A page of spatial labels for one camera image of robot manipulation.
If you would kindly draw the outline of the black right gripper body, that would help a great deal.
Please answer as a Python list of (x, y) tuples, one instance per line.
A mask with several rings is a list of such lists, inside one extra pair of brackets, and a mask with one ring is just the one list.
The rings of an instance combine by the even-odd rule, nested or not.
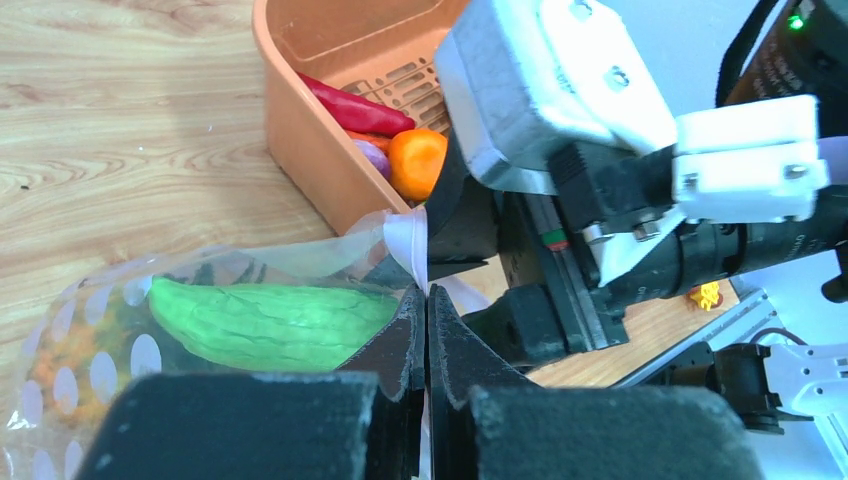
[(474, 179), (450, 138), (427, 203), (430, 275), (500, 258), (507, 291), (466, 322), (514, 366), (623, 344), (629, 306), (682, 287), (678, 235), (648, 233), (671, 201), (672, 159), (576, 141), (547, 160), (554, 195), (507, 193)]

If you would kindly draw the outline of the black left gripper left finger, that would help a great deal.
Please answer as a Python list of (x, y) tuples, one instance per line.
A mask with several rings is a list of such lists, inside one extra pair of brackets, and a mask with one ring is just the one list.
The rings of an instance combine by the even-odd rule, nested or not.
[(80, 479), (409, 479), (419, 472), (424, 292), (339, 369), (155, 374), (116, 399)]

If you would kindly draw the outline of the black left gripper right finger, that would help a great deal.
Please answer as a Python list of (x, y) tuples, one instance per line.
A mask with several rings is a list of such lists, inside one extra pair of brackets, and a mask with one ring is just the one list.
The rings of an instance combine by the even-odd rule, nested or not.
[(436, 479), (760, 479), (744, 427), (700, 388), (544, 388), (460, 319), (448, 292), (427, 302)]

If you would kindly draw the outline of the clear zip top bag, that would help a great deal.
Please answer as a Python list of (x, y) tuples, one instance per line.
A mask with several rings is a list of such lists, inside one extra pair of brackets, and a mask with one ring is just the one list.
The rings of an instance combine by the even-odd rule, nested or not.
[(71, 479), (133, 380), (155, 373), (323, 373), (386, 327), (425, 272), (428, 216), (375, 212), (345, 235), (150, 255), (95, 272), (47, 307), (3, 414), (9, 479)]

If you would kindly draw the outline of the green toy cucumber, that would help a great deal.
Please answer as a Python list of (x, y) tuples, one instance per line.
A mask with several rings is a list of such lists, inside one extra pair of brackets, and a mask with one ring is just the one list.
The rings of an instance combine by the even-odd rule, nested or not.
[(242, 370), (324, 372), (382, 330), (399, 300), (351, 288), (205, 286), (156, 277), (148, 306), (165, 332), (207, 361)]

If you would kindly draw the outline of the toy pineapple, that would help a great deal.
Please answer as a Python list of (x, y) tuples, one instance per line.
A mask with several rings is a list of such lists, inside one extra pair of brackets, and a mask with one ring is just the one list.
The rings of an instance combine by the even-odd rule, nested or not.
[(139, 376), (226, 370), (158, 324), (150, 289), (158, 277), (196, 286), (263, 284), (267, 271), (266, 264), (239, 255), (184, 264), (148, 256), (90, 274), (53, 302), (25, 340), (7, 427), (91, 429)]

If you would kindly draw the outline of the orange plastic basin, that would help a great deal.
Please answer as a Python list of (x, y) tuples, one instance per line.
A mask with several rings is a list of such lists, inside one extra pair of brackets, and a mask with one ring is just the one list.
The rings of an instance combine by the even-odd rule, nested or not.
[(447, 134), (433, 64), (461, 1), (258, 1), (272, 158), (338, 233), (409, 202), (364, 154), (395, 134)]

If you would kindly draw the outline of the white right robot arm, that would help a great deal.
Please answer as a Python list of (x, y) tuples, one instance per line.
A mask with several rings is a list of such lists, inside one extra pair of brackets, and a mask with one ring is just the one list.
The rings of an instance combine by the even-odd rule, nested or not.
[(429, 274), (505, 260), (476, 329), (513, 364), (623, 344), (633, 304), (845, 238), (814, 96), (673, 116), (600, 2), (472, 1), (434, 66), (452, 132)]

